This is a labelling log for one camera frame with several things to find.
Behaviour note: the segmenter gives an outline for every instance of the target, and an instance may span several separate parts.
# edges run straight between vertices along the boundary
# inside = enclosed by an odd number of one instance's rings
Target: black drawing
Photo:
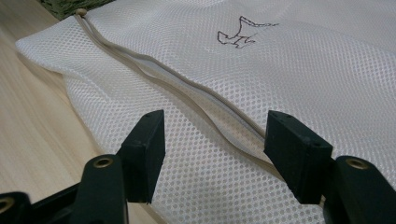
[[[242,49],[246,46],[256,43],[256,40],[253,39],[253,36],[257,34],[257,27],[272,27],[277,25],[279,25],[279,23],[258,24],[241,16],[239,18],[238,33],[236,33],[236,35],[229,36],[224,34],[222,31],[218,31],[218,41],[222,45],[231,44],[235,45],[236,49]]]

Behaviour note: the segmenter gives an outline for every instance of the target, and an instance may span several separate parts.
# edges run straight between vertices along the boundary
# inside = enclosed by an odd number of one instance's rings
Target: wooden table
[[[32,203],[79,182],[102,154],[71,106],[62,75],[25,59],[15,42],[55,24],[35,0],[0,1],[0,193],[24,191]],[[129,203],[131,223],[163,222]]]

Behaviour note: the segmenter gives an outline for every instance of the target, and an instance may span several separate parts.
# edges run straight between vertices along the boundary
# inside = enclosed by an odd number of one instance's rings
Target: green fabric
[[[40,3],[61,21],[73,15],[78,8],[90,10],[112,1],[114,0],[40,0]]]

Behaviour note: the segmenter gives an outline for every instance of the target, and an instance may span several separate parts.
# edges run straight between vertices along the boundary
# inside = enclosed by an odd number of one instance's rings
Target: white mesh fabric
[[[371,161],[396,188],[395,6],[349,3],[118,1],[87,18],[108,40],[220,93],[263,128],[268,109],[292,114],[334,145],[334,157]],[[235,35],[241,16],[278,25],[244,27],[255,42],[241,49],[221,44],[219,31]],[[284,183],[230,150],[176,96],[99,50],[74,18],[17,47],[64,74],[73,106],[105,152],[114,153],[143,114],[164,109],[167,151],[152,206],[165,220],[322,222],[320,208],[297,204]],[[234,127],[230,133],[260,157],[260,143]]]

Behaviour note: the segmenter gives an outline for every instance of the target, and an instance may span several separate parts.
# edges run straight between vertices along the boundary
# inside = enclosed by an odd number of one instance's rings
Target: clamp jaw
[[[332,145],[295,117],[268,112],[264,153],[299,203],[320,204],[326,223],[396,223],[396,192],[376,167]]]
[[[128,223],[127,202],[151,203],[165,156],[163,111],[146,114],[117,155],[88,161],[81,182],[31,204],[0,194],[0,223]]]

